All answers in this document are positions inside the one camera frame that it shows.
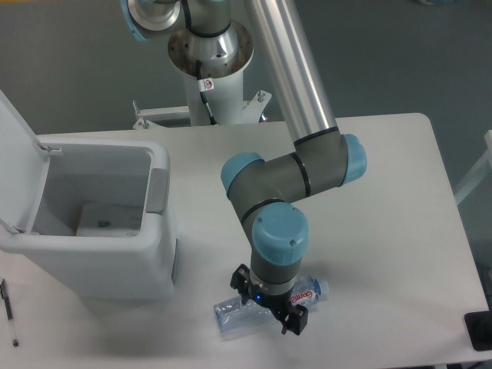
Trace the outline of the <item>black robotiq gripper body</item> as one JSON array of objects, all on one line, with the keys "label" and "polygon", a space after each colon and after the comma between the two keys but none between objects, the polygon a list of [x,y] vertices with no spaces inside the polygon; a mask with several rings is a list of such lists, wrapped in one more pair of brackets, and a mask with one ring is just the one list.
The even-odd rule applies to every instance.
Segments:
[{"label": "black robotiq gripper body", "polygon": [[269,309],[276,319],[286,319],[291,312],[291,293],[293,287],[281,288],[276,284],[249,282],[248,298],[254,303]]}]

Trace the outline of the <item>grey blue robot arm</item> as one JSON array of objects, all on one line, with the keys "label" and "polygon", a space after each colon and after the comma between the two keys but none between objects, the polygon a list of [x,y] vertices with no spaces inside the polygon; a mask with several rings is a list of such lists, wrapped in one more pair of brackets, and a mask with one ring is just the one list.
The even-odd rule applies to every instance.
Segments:
[{"label": "grey blue robot arm", "polygon": [[168,54],[184,75],[193,125],[219,126],[246,118],[242,84],[235,81],[264,53],[294,150],[265,160],[242,153],[227,160],[221,181],[251,246],[230,285],[243,302],[268,309],[283,332],[300,334],[308,309],[292,302],[308,249],[308,221],[295,202],[362,177],[363,145],[339,131],[292,1],[247,1],[245,28],[229,1],[123,1],[125,21],[139,41],[169,35]]}]

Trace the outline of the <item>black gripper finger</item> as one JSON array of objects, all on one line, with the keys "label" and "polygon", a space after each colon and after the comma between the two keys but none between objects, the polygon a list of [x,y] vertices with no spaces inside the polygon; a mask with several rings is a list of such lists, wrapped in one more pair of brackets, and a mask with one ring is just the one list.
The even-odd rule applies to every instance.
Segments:
[{"label": "black gripper finger", "polygon": [[290,331],[295,335],[300,335],[308,324],[308,315],[308,308],[299,304],[282,311],[279,315],[282,324],[281,333],[286,334]]},{"label": "black gripper finger", "polygon": [[241,296],[241,305],[245,306],[251,299],[250,269],[245,264],[240,264],[233,272],[230,287]]}]

